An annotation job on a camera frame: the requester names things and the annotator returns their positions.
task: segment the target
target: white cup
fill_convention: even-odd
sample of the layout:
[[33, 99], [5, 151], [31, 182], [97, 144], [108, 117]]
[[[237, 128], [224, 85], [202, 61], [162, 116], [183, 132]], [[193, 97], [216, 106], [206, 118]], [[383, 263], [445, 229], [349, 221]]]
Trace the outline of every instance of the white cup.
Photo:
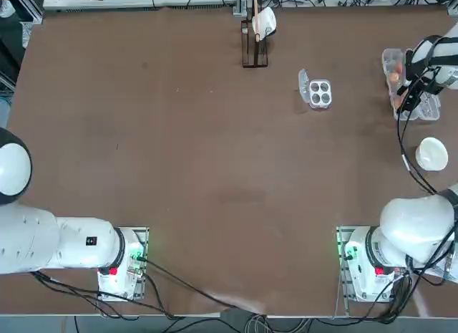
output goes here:
[[277, 19], [275, 18], [275, 14], [272, 11], [272, 8], [266, 7], [258, 14], [259, 19], [259, 32], [256, 28], [256, 19], [253, 17], [251, 19], [251, 24], [253, 25], [253, 31], [259, 33], [259, 40], [262, 41], [265, 39], [265, 36], [268, 36], [272, 32], [274, 32], [277, 28]]
[[444, 144], [434, 137], [427, 137], [415, 152], [417, 163], [424, 170], [443, 170], [449, 162], [449, 154]]

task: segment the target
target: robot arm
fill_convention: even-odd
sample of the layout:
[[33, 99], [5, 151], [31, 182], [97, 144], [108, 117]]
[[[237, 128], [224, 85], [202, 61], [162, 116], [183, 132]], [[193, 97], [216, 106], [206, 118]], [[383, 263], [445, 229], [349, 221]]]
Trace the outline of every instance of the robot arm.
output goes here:
[[55, 217], [14, 203], [30, 180], [31, 157], [25, 144], [0, 128], [0, 274], [98, 269], [101, 291], [132, 299], [145, 267], [132, 257], [145, 256], [134, 230], [98, 218]]
[[[458, 184], [450, 190], [458, 195]], [[356, 300], [374, 301], [398, 270], [423, 268], [454, 225], [454, 206], [441, 194], [390, 201], [380, 226], [356, 228], [345, 246]], [[454, 234], [439, 252], [447, 257], [426, 273], [458, 283], [458, 259], [447, 253], [452, 243]], [[386, 298], [391, 289], [386, 289]]]
[[421, 92], [439, 94], [444, 88], [458, 89], [458, 24], [445, 36], [429, 36], [405, 54], [404, 85], [397, 94], [410, 92], [402, 111], [419, 104]]

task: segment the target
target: egg carton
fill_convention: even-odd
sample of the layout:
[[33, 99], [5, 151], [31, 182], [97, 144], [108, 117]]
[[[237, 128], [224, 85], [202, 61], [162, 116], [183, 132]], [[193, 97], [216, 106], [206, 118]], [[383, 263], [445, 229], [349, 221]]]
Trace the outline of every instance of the egg carton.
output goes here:
[[[402, 66], [402, 69], [396, 69], [398, 64]], [[393, 108], [393, 116], [395, 120], [398, 119], [395, 102], [397, 101], [399, 104], [399, 100], [401, 100], [401, 97], [397, 94], [397, 90], [406, 82], [404, 65], [404, 53], [401, 49], [385, 49], [381, 55], [381, 66], [384, 70], [386, 83], [388, 84], [389, 99], [391, 107]], [[390, 75], [399, 70], [401, 70], [401, 73], [398, 73], [398, 80], [390, 81], [393, 80], [390, 79]], [[412, 111], [411, 115], [409, 111], [403, 111], [399, 120], [407, 120], [409, 115], [409, 120], [438, 120], [440, 117], [440, 107], [441, 102], [439, 97], [429, 93], [423, 93], [420, 97], [420, 103], [417, 107], [415, 107], [414, 111]]]
[[310, 106], [313, 109], [327, 109], [332, 103], [331, 84], [328, 80], [313, 80], [308, 86]]
[[332, 102], [331, 84], [328, 80], [308, 79], [305, 69], [301, 69], [298, 75], [299, 93], [304, 102], [312, 109], [327, 109]]

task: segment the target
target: brown table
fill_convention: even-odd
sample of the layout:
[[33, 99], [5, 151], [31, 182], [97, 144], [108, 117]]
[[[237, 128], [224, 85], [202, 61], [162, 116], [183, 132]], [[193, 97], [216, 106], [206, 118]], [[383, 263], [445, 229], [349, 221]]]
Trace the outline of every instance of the brown table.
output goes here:
[[[267, 69], [242, 69], [229, 9], [48, 16], [31, 36], [9, 123], [34, 161], [22, 203], [149, 226], [150, 258], [239, 305], [332, 315], [336, 226], [377, 224], [390, 199], [423, 195], [401, 161], [381, 53], [453, 21], [431, 7], [276, 14]], [[330, 110], [301, 102], [303, 67], [331, 82]], [[428, 175], [438, 188], [457, 181], [456, 95], [445, 91], [440, 121], [412, 123], [406, 137], [410, 148], [427, 135], [448, 147], [447, 169]], [[94, 270], [49, 273], [97, 286]], [[152, 274], [170, 311], [221, 309]], [[2, 276], [0, 287], [1, 313], [94, 312], [28, 275]], [[458, 316], [458, 286], [420, 294], [431, 316]], [[155, 303], [151, 291], [145, 301]]]

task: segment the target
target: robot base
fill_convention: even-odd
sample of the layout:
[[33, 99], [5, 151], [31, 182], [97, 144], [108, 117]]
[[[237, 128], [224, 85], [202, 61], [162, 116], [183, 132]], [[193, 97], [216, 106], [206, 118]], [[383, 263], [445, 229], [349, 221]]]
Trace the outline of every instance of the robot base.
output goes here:
[[[125, 239], [125, 253], [121, 264], [110, 269], [108, 274], [97, 272], [99, 290], [109, 292], [126, 299], [142, 299], [145, 295], [143, 273], [146, 263], [135, 259], [137, 256], [147, 258], [149, 228], [120, 227]], [[103, 301], [124, 301], [112, 296], [101, 295]]]
[[[378, 274], [378, 270], [369, 262], [365, 246], [369, 229], [368, 226], [337, 228], [341, 283], [345, 300], [374, 302], [384, 287], [394, 279], [394, 272]], [[377, 302], [389, 302], [392, 289], [392, 285], [388, 286]]]

